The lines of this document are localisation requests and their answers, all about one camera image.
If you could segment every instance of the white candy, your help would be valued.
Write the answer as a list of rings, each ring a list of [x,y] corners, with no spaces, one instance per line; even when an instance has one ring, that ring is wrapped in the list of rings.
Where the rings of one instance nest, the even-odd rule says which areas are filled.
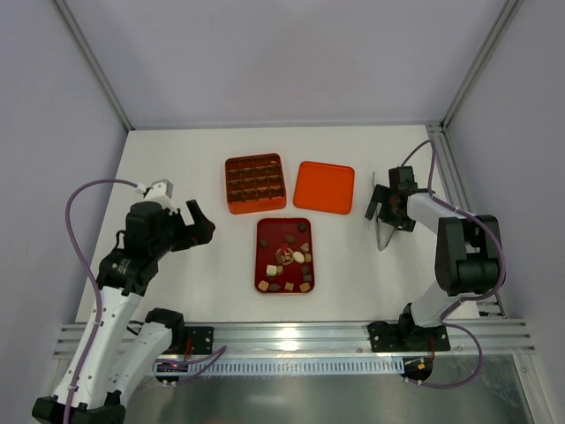
[[[292,257],[298,263],[304,263],[304,261],[305,261],[304,255],[300,252],[295,252],[294,254],[292,254]]]
[[[276,265],[267,265],[267,275],[276,276]]]

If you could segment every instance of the orange tray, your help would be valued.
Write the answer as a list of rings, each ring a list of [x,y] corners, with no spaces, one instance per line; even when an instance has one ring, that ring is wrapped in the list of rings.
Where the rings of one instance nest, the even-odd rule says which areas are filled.
[[[225,163],[226,192],[234,215],[286,207],[283,166],[275,153],[232,157]]]
[[[351,212],[355,171],[349,166],[302,162],[298,170],[294,206],[332,214]]]

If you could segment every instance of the white wall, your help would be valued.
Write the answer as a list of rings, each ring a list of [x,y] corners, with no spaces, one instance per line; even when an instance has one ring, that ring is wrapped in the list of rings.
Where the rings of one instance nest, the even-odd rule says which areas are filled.
[[[135,127],[441,119],[504,0],[67,0]]]
[[[84,272],[64,229],[80,183],[113,177],[125,132],[49,1],[3,2],[0,13],[0,410],[31,417],[62,322]],[[87,256],[109,187],[77,202]]]
[[[504,306],[565,393],[565,2],[526,1],[451,125],[472,204],[498,216]]]

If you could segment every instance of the wire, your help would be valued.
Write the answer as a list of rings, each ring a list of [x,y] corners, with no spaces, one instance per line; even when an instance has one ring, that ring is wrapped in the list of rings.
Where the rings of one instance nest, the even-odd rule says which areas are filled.
[[[192,353],[192,339],[189,338],[188,342],[186,342],[186,350],[185,350],[185,357],[183,358],[184,361],[186,361],[186,358],[188,358]]]
[[[430,351],[432,351],[432,362],[435,360],[435,343],[433,342],[433,337],[430,338]]]
[[[114,245],[115,249],[118,249],[120,246],[120,236],[124,236],[125,235],[125,231],[124,230],[120,230],[116,233],[116,244]]]
[[[194,363],[203,362],[203,361],[209,359],[210,357],[214,356],[214,358],[210,362],[208,362],[206,364],[206,366],[203,367],[200,371],[194,373],[193,375],[189,375],[188,377],[186,377],[182,380],[179,380],[177,382],[177,386],[182,385],[182,384],[187,384],[188,382],[192,382],[195,379],[197,379],[198,377],[200,377],[202,374],[204,374],[206,371],[208,371],[208,369],[211,368],[222,357],[222,355],[226,352],[227,348],[228,348],[227,346],[223,346],[220,349],[218,349],[217,351],[215,351],[214,353],[208,355],[206,358],[202,358],[200,360],[177,362],[177,364],[190,365],[191,363],[194,364]],[[167,369],[167,370],[171,370],[171,371],[172,370],[176,370],[176,371],[179,370],[178,367],[162,367],[162,369]]]
[[[475,371],[469,377],[465,378],[464,380],[462,380],[460,382],[449,383],[449,384],[438,384],[438,383],[433,383],[433,382],[421,382],[421,381],[414,380],[412,378],[408,378],[408,377],[405,378],[405,381],[413,382],[414,384],[417,384],[418,386],[421,385],[421,386],[430,387],[430,388],[433,388],[433,389],[455,389],[457,387],[464,386],[465,384],[472,382],[473,380],[475,380],[475,378],[477,378],[478,374],[480,373],[480,371],[483,368],[484,355],[483,355],[483,349],[481,348],[480,342],[478,341],[477,337],[474,334],[472,334],[468,329],[461,327],[460,325],[448,323],[448,322],[445,322],[445,320],[447,319],[447,317],[451,313],[453,313],[453,311],[455,311],[459,307],[459,305],[463,304],[464,302],[466,302],[468,300],[474,300],[474,301],[484,300],[484,299],[488,299],[491,296],[493,296],[494,294],[496,294],[496,292],[502,287],[502,285],[504,284],[504,281],[506,279],[506,257],[504,256],[504,252],[502,250],[501,242],[497,239],[497,237],[494,235],[494,233],[491,231],[490,228],[488,228],[483,222],[479,221],[477,219],[477,217],[475,217],[473,214],[471,214],[471,213],[469,213],[465,210],[461,210],[460,208],[456,208],[455,206],[447,203],[446,201],[443,201],[442,199],[439,199],[438,197],[436,197],[436,195],[435,195],[435,193],[432,189],[432,182],[433,182],[433,171],[435,170],[435,163],[436,163],[436,160],[437,160],[437,149],[436,149],[435,144],[433,144],[432,140],[426,140],[426,141],[423,141],[420,144],[418,144],[416,146],[416,148],[414,148],[414,150],[412,150],[410,152],[410,154],[406,157],[406,159],[403,160],[401,166],[404,166],[416,154],[416,152],[418,152],[423,146],[425,146],[427,144],[429,144],[430,147],[432,148],[432,162],[430,163],[430,171],[429,171],[428,178],[427,178],[427,191],[430,194],[430,197],[432,198],[432,200],[434,202],[443,206],[447,210],[450,210],[450,211],[452,211],[452,212],[454,212],[454,213],[456,213],[460,216],[463,216],[466,219],[468,219],[469,221],[472,221],[474,224],[476,224],[492,240],[494,247],[496,248],[496,251],[498,252],[498,255],[499,255],[499,259],[498,259],[498,262],[499,262],[499,277],[498,277],[498,280],[497,280],[496,284],[494,285],[494,287],[491,290],[489,290],[487,293],[482,294],[482,295],[461,297],[460,299],[455,301],[450,307],[448,307],[445,311],[443,311],[443,313],[440,315],[440,321],[443,325],[445,325],[446,327],[450,327],[452,329],[459,329],[459,330],[463,331],[464,333],[466,333],[472,339],[472,341],[477,346],[478,364],[477,364],[477,368],[475,369]]]
[[[135,329],[133,329],[132,327],[130,327],[129,325],[128,325],[125,329],[127,329],[127,330],[128,330],[130,333],[132,333],[134,336],[138,336],[138,335],[139,335],[139,333],[138,333]]]
[[[204,356],[197,360],[156,360],[155,364],[163,364],[163,365],[192,365],[192,364],[200,364],[200,362],[206,362],[207,360],[211,360],[216,355],[220,354],[220,352],[224,353],[228,346],[222,346],[217,351],[213,351],[208,356]]]
[[[139,326],[143,327],[143,324],[145,324],[144,322],[141,321],[130,321],[130,324],[138,324]],[[132,333],[134,336],[138,336],[139,335],[139,331],[136,331],[135,329],[133,329],[132,327],[130,327],[129,325],[125,328],[127,329],[130,333]]]
[[[69,424],[69,419],[71,418],[71,406],[72,406],[72,399],[74,398],[75,390],[77,389],[77,382],[79,380],[80,371],[87,360],[88,352],[90,352],[90,348],[94,342],[94,338],[96,337],[96,333],[98,332],[98,328],[100,326],[100,319],[102,317],[102,296],[100,294],[100,290],[98,289],[98,284],[96,283],[96,278],[90,269],[90,265],[88,264],[87,259],[85,258],[84,254],[81,252],[79,247],[79,242],[74,235],[74,231],[72,230],[71,224],[71,205],[75,198],[79,195],[80,192],[87,189],[91,186],[96,186],[99,184],[125,184],[131,187],[137,187],[137,184],[126,181],[124,179],[114,179],[114,178],[105,178],[105,179],[97,179],[95,181],[91,181],[90,183],[86,183],[79,188],[77,188],[69,200],[67,201],[66,207],[64,209],[64,221],[67,227],[67,232],[69,233],[69,239],[71,239],[72,248],[74,249],[75,254],[79,258],[80,264],[82,268],[86,271],[88,280],[94,289],[94,298],[96,300],[96,316],[94,318],[94,324],[90,331],[90,335],[88,336],[87,343],[85,344],[85,349],[80,354],[79,360],[77,361],[76,369],[74,370],[74,374],[72,375],[71,384],[69,386],[69,395],[67,396],[67,401],[64,405],[64,413],[63,413],[63,424]]]

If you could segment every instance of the orange lid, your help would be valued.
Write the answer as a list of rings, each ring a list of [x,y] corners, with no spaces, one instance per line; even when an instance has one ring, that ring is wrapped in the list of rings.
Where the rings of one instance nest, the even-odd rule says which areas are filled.
[[[349,166],[302,162],[294,206],[347,215],[351,212],[355,171]]]

